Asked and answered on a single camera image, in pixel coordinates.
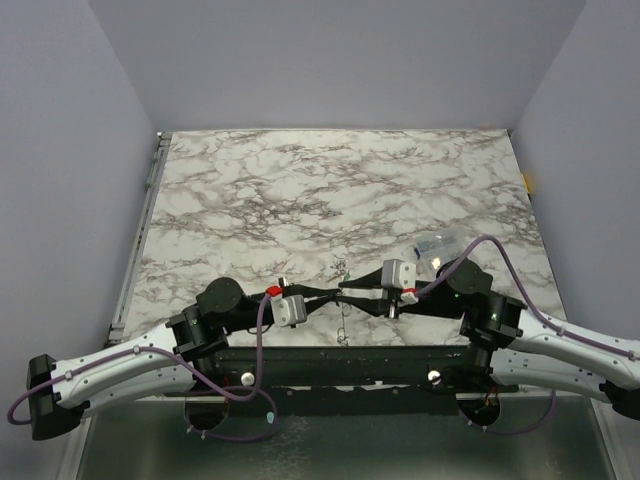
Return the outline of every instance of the cable clip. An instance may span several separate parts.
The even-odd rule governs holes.
[[[277,297],[278,295],[282,295],[282,288],[278,285],[274,285],[265,290],[265,293],[269,295],[271,298]]]
[[[559,337],[562,337],[566,331],[567,331],[567,322],[562,322],[562,326],[560,327],[560,330],[556,332],[556,335],[558,335]]]

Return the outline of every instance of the metal frame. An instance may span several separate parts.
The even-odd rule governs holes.
[[[129,262],[127,264],[127,270],[123,282],[123,286],[120,290],[116,310],[112,320],[111,330],[109,333],[108,344],[119,343],[122,339],[124,331],[124,324],[129,307],[131,305],[131,299],[133,296],[133,286],[138,276],[138,270],[142,260],[143,247],[145,245],[149,225],[151,223],[151,216],[153,208],[158,196],[160,188],[160,180],[164,171],[164,166],[171,143],[171,133],[162,132],[158,134],[159,142],[158,149],[154,153],[149,177],[147,180],[146,188],[147,193],[144,200],[143,210],[141,213],[138,228],[136,230],[136,236],[134,244],[132,246]],[[519,393],[506,393],[506,396],[538,396],[548,395],[548,392],[544,389],[537,387],[523,387]],[[463,394],[459,395],[461,398],[465,397],[477,397],[475,394]],[[148,398],[139,401],[183,401],[180,398]],[[210,397],[201,399],[191,399],[190,401],[211,401]],[[603,436],[606,453],[611,462],[614,474],[618,480],[632,480],[633,475],[629,468],[626,455],[622,448],[620,437],[618,435],[613,411],[610,405],[603,404],[596,400],[592,400],[592,407],[595,417],[598,422],[598,426]],[[82,455],[89,434],[91,425],[91,419],[83,420],[78,428],[73,430],[67,439],[67,444],[62,456],[60,468],[58,470],[57,480],[69,480],[77,478],[79,473],[80,464],[82,461]]]
[[[158,149],[153,154],[151,169],[149,171],[149,176],[147,177],[147,194],[144,198],[142,214],[140,216],[140,221],[138,222],[138,228],[136,229],[136,235],[134,237],[131,254],[129,255],[129,262],[127,263],[124,282],[120,289],[120,295],[118,296],[116,310],[113,320],[111,321],[111,328],[107,341],[109,345],[118,343],[122,340],[125,319],[129,313],[129,307],[131,306],[133,286],[135,285],[136,278],[138,277],[138,270],[140,269],[140,263],[142,262],[142,252],[144,244],[147,241],[147,234],[149,233],[149,224],[151,223],[153,208],[158,197],[158,191],[160,190],[160,180],[162,179],[164,165],[167,161],[167,154],[169,153],[169,146],[171,145],[171,137],[171,133],[163,132],[158,135]]]

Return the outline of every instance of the clear plastic bag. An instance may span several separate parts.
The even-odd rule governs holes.
[[[466,227],[453,226],[420,235],[414,239],[414,252],[423,274],[436,278],[440,268],[458,258],[472,241],[472,232]]]

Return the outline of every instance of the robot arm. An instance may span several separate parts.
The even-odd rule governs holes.
[[[218,354],[228,347],[227,335],[257,326],[256,317],[258,326],[296,327],[330,302],[350,304],[390,321],[402,313],[462,317],[460,334],[469,338],[470,346],[464,354],[446,360],[441,371],[432,369],[429,353],[438,347],[412,350],[407,362],[413,362],[410,365],[417,365],[419,371],[408,368],[406,373],[393,370],[384,357],[354,366],[366,355],[359,353],[353,362],[338,363],[339,368],[332,365],[330,378],[328,371],[321,371],[318,381],[323,385],[354,385],[354,378],[359,379],[355,384],[366,384],[377,376],[369,370],[375,364],[393,382],[419,385],[434,393],[482,393],[496,385],[539,385],[609,401],[620,414],[640,420],[640,364],[634,353],[640,352],[640,342],[608,337],[548,316],[542,322],[535,307],[527,309],[519,300],[492,291],[493,278],[464,255],[444,265],[432,283],[417,281],[415,265],[401,260],[386,260],[379,270],[329,290],[288,285],[281,279],[279,287],[266,293],[246,295],[235,280],[219,278],[196,297],[194,305],[136,339],[73,360],[56,362],[46,355],[32,359],[27,381],[31,390],[22,397],[29,399],[30,421],[24,423],[31,423],[35,440],[52,438],[113,403],[187,392],[197,387],[194,372],[213,382],[253,385],[253,378],[245,382],[245,374],[261,368],[261,341],[253,367],[249,365],[240,377],[238,369],[227,368]],[[352,297],[345,295],[348,289],[379,289],[383,294],[379,299]],[[261,304],[266,306],[262,316],[258,314]],[[158,349],[168,354],[158,354]],[[322,361],[333,361],[323,358],[313,363],[316,372]],[[178,361],[193,370],[176,366]],[[307,379],[309,365],[308,361],[291,361],[281,370],[283,383],[275,386],[292,385],[288,379],[293,377]],[[260,382],[255,383],[257,390]],[[19,423],[13,419],[17,404],[8,415],[12,423]]]

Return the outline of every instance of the red clip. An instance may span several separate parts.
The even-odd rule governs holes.
[[[282,295],[282,289],[277,285],[267,288],[265,292],[267,292],[267,295],[269,295],[270,297],[277,297],[278,295]]]

